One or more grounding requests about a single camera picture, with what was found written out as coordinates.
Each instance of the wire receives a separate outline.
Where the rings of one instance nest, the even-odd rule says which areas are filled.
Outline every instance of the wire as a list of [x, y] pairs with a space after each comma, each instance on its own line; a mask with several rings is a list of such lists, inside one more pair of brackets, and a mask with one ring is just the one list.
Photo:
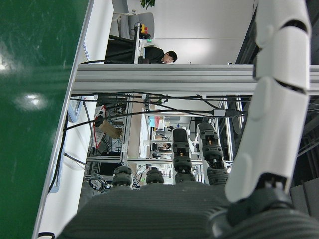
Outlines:
[[85, 99], [76, 99], [76, 98], [70, 98], [72, 101], [84, 101], [84, 102], [97, 102], [98, 100], [85, 100]]
[[[89, 116], [89, 112], [88, 112], [88, 108], [86, 106], [86, 103], [83, 102], [83, 105], [84, 105], [84, 109], [85, 109], [85, 113], [86, 113], [86, 117], [88, 118], [88, 121], [90, 121], [90, 116]], [[93, 147], [94, 143], [93, 143], [93, 138], [94, 138], [94, 131], [93, 131], [93, 128], [91, 126], [91, 124], [89, 124], [90, 126], [90, 130], [91, 130], [91, 147]]]
[[53, 185], [54, 185], [54, 182], [56, 180], [56, 177], [57, 177], [57, 175], [59, 173], [61, 157], [62, 157], [62, 151], [63, 151], [63, 145], [64, 145], [65, 138], [66, 138], [66, 129], [68, 127], [68, 118], [69, 118], [69, 114], [68, 114], [68, 112], [66, 112], [66, 117], [65, 117], [65, 122], [64, 122], [64, 129], [63, 129], [63, 134], [62, 134], [62, 140], [61, 140], [59, 155], [58, 155], [58, 158], [57, 158], [57, 161], [56, 161], [55, 172], [54, 172], [54, 175], [53, 175], [52, 182], [51, 182], [51, 184], [49, 186], [48, 193], [51, 192], [51, 190], [53, 188]]
[[[122, 96], [122, 97], [132, 97], [132, 98], [142, 98], [142, 96], [134, 96], [134, 95], [128, 95], [128, 94], [147, 94], [147, 95], [153, 95], [154, 97], [149, 97], [150, 99], [157, 99], [157, 96], [160, 96], [164, 99], [180, 99], [180, 100], [195, 100], [195, 101], [203, 101], [202, 97], [198, 96], [182, 96], [182, 97], [177, 97], [177, 96], [168, 96], [168, 95], [163, 95], [163, 94], [155, 94], [155, 93], [147, 93], [147, 92], [116, 92], [116, 93], [91, 93], [91, 94], [86, 94], [88, 95], [101, 95], [101, 96]], [[73, 96], [83, 96], [82, 94], [72, 94]], [[241, 96], [240, 100], [236, 100], [233, 98], [238, 98], [238, 95], [233, 95], [233, 96], [206, 96], [207, 99], [206, 101], [223, 101], [223, 102], [250, 102], [250, 100], [242, 100], [245, 98], [251, 99], [251, 96]], [[231, 100], [222, 100], [220, 98], [232, 98]]]
[[66, 157], [72, 159], [73, 161], [75, 161], [75, 162], [77, 162], [77, 163], [80, 163], [80, 164], [82, 164], [82, 165], [84, 165], [84, 166], [88, 166], [86, 163], [83, 163], [82, 161], [80, 161], [80, 160], [78, 160], [78, 159], [76, 159], [76, 158], [73, 158], [72, 156], [70, 156], [70, 155], [67, 154], [67, 153], [64, 153], [64, 156], [66, 156]]
[[[144, 104], [144, 102], [140, 102], [140, 101], [128, 101], [128, 103]], [[150, 104], [150, 105], [156, 105], [156, 106], [161, 106], [161, 107], [164, 107], [164, 108], [167, 108], [167, 109], [170, 109], [170, 110], [174, 110], [174, 111], [178, 111], [178, 112], [182, 112], [182, 113], [188, 113], [188, 114], [190, 114], [190, 115], [207, 117], [207, 116], [205, 116], [205, 115], [195, 114], [195, 113], [193, 113], [194, 111], [190, 111], [190, 110], [177, 110], [177, 109], [175, 109], [175, 108], [172, 108], [172, 107], [169, 107], [169, 106], [164, 106], [164, 105], [161, 105], [161, 104], [158, 104], [158, 103], [155, 103], [155, 102], [148, 102], [148, 104]]]
[[[148, 111], [147, 113], [162, 113], [162, 112], [176, 112], [175, 110], [157, 110], [157, 111]], [[143, 111], [143, 112], [135, 112], [135, 113], [128, 113], [128, 114], [125, 114], [125, 115], [121, 115], [121, 116], [135, 116], [135, 115], [141, 115], [141, 114], [145, 114], [146, 112]], [[78, 123], [78, 124], [75, 124], [73, 126], [70, 126], [64, 130], [69, 130], [69, 129], [72, 129], [72, 128], [75, 128], [75, 127], [78, 127], [78, 126], [81, 126], [81, 125], [85, 125], [85, 124], [88, 124], [88, 123], [93, 123], [93, 122], [99, 122], [99, 121], [103, 121], [103, 120], [107, 120], [107, 119], [113, 119], [113, 118], [117, 118], [118, 116], [109, 116], [109, 117], [105, 117], [105, 118], [100, 118], [100, 119], [93, 119], [93, 120], [90, 120], [90, 121], [87, 121], [87, 122], [82, 122], [82, 123]]]
[[208, 104], [209, 106], [212, 106], [214, 109], [219, 109], [219, 110], [220, 110], [220, 107], [217, 107], [217, 106], [215, 106], [215, 105], [212, 105], [210, 102], [208, 102], [208, 101], [206, 101], [206, 100], [204, 100], [204, 99], [203, 99], [203, 101], [204, 101], [206, 104]]
[[86, 65], [91, 63], [104, 63], [104, 64], [130, 64], [130, 62], [126, 61], [115, 61], [115, 60], [95, 60], [95, 61], [85, 61], [80, 63], [80, 65]]
[[[146, 111], [142, 111], [142, 112], [127, 113], [127, 114], [123, 114], [121, 116], [135, 116], [135, 115], [141, 115], [141, 114], [145, 114], [145, 113], [152, 114], [152, 113], [163, 113], [163, 112], [184, 112], [184, 110], [156, 110], [156, 111], [147, 111], [147, 112]], [[228, 117], [214, 116], [213, 115], [213, 111], [192, 111], [192, 112], [211, 114], [212, 117], [214, 117], [214, 118], [236, 118], [236, 117], [244, 116], [244, 114], [240, 114], [240, 115], [236, 115], [236, 116], [228, 116]], [[202, 117], [209, 117], [207, 115], [201, 115], [201, 114], [195, 114], [195, 115], [202, 116]], [[100, 121], [103, 121], [103, 120], [113, 119], [113, 118], [117, 118], [117, 117], [118, 116], [108, 116], [108, 117], [105, 117], [105, 118], [93, 119], [93, 120], [90, 120], [90, 121], [87, 121], [87, 122], [82, 122], [82, 123], [75, 124], [75, 125], [70, 126], [70, 127], [66, 128], [64, 130], [69, 130], [69, 129], [76, 128], [78, 126], [85, 125], [85, 124], [88, 124], [88, 123], [100, 122]]]

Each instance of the black jacket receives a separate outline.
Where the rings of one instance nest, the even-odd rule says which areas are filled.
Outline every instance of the black jacket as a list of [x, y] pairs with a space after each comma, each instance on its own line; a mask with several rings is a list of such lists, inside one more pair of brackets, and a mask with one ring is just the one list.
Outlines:
[[145, 47], [145, 58], [148, 58], [149, 62], [152, 64], [162, 63], [162, 58], [164, 57], [164, 52], [154, 46]]

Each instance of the white robotic arm segment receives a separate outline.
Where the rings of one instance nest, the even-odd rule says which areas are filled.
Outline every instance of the white robotic arm segment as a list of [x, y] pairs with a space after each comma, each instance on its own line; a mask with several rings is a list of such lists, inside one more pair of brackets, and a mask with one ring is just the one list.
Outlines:
[[261, 187], [287, 192], [296, 162], [309, 97], [310, 24], [303, 0], [261, 0], [256, 14], [256, 77], [232, 173], [230, 202]]
[[273, 35], [291, 21], [298, 21], [311, 35], [307, 6], [303, 0], [261, 0], [256, 16], [256, 44], [264, 48]]

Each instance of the green surface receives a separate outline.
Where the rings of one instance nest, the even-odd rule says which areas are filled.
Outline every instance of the green surface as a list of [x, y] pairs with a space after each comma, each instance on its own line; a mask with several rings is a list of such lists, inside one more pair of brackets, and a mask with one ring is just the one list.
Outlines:
[[88, 0], [0, 2], [0, 238], [31, 238]]

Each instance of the man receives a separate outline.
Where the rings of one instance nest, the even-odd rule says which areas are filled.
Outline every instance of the man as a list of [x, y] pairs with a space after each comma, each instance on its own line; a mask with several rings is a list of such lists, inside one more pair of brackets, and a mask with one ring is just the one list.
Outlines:
[[145, 58], [150, 64], [171, 63], [177, 60], [177, 55], [173, 51], [168, 51], [164, 54], [162, 49], [154, 46], [145, 47]]

